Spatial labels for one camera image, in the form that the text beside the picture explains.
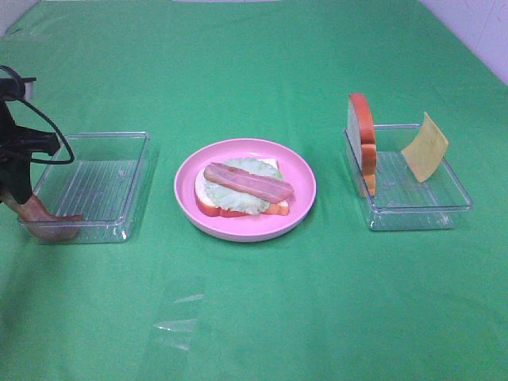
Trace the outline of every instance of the bacon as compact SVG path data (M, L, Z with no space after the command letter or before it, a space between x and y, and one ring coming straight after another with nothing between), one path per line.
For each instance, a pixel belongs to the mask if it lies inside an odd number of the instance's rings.
M210 163L205 168L207 180L235 191L252 194L265 201L278 203L291 196L293 187L271 176L260 176L222 163Z

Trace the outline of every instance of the transparent tray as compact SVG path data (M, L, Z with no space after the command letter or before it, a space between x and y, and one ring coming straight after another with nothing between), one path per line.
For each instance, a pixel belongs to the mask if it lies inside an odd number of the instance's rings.
M418 124L375 125L376 195L372 196L352 152L347 131L345 155L363 216L371 230L451 229L472 200L443 159L425 182L419 183L406 164L402 149L418 134Z
M66 136L75 161L48 165L33 189L57 216L83 215L82 221L19 223L29 229L77 229L62 243L123 242L131 236L148 197L147 133L78 133ZM68 157L60 149L53 160Z

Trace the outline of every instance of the black wire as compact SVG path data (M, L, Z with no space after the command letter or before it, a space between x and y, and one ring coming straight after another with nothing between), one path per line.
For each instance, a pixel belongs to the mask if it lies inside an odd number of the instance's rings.
M11 69L10 67L8 67L8 66L0 66L0 69L5 71L6 73L8 73L12 77L12 79L14 79L14 81L17 84L18 90L20 89L20 86L21 86L20 85L20 81L23 84L23 86L25 85L23 83L23 80L21 79L20 75L17 72L15 72L13 69ZM47 123L49 123L49 125L51 127L53 127L53 129L56 132L56 135L58 135L58 137L62 140L63 145L67 149L67 152L69 153L69 159L67 159L67 160L34 159L31 156L26 156L26 155L21 155L21 154L16 153L16 152L11 152L11 151L8 151L8 150L6 150L6 149L4 149L2 147L0 147L0 153L4 154L6 156L12 157L14 159L29 161L30 163L51 164L51 165L53 165L53 164L70 164L70 163L72 163L74 161L74 159L75 159L74 152L72 151L72 148L69 145L69 143L67 142L67 139L65 139L65 136L62 134L62 132L56 126L56 124L49 117L47 117L42 111L37 109L32 103L24 100L23 98L19 98L15 94L8 94L8 95L10 97L12 97L13 99L23 103L25 106L27 106L29 109L31 109L35 114L37 114L40 117L42 117Z

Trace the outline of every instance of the white wall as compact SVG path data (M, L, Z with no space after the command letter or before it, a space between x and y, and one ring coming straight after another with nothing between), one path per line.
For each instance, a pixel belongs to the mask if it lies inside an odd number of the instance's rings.
M508 0L420 0L508 85Z
M0 0L0 37L26 10L39 0Z

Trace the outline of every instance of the green tablecloth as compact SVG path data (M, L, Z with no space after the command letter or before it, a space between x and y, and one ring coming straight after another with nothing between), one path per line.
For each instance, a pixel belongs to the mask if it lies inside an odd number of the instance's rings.
M145 130L160 150L123 244L39 245L0 206L0 379L508 379L508 90L420 3L40 2L0 62L37 77L65 133ZM376 123L439 124L475 202L462 225L368 230L352 92ZM179 165L233 137L313 168L288 234L221 241L179 208Z

